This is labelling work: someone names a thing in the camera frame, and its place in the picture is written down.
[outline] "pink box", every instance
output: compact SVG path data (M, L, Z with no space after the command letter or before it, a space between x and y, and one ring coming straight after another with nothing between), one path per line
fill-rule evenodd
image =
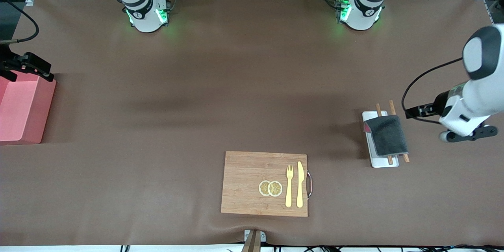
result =
M0 78L0 145L39 144L56 80L15 73L15 82Z

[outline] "white plate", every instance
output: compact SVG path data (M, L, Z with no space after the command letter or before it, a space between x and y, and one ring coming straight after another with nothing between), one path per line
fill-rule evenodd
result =
M385 110L382 110L382 116L387 116L388 113ZM365 111L362 112L362 119L364 121L369 119L374 119L378 117L378 112L376 111ZM376 153L376 149L374 148L374 142L371 136L371 133L366 132L367 139L367 148L369 149L369 159L371 160L371 166L374 168L381 167L397 167L399 166L399 161L397 159L397 155L392 155L392 164L389 164L389 159L387 156L379 156Z

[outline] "gray cloth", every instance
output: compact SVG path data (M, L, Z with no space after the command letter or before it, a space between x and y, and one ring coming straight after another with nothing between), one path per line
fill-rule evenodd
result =
M406 138L397 115L369 119L366 123L371 130L374 147L379 156L408 153Z

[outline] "dried lemon slice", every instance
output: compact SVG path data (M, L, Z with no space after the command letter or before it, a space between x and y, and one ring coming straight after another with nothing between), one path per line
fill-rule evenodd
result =
M282 193L282 184L278 181L270 182L270 185L268 185L268 193L270 193L272 197L280 196Z
M270 186L270 182L268 180L263 180L261 183L259 183L259 193L263 196L270 196L270 193L268 192L268 187Z

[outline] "table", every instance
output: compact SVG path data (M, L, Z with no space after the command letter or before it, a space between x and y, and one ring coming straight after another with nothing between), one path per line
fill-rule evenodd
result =
M0 148L2 245L504 245L502 134L444 144L402 119L410 164L370 167L361 112L490 24L482 1L387 0L369 31L321 0L178 0L170 26L128 26L115 0L35 0L53 64L43 143ZM32 33L22 18L16 35ZM417 83L407 107L467 79ZM490 124L503 126L504 115ZM308 154L308 218L220 213L224 152Z

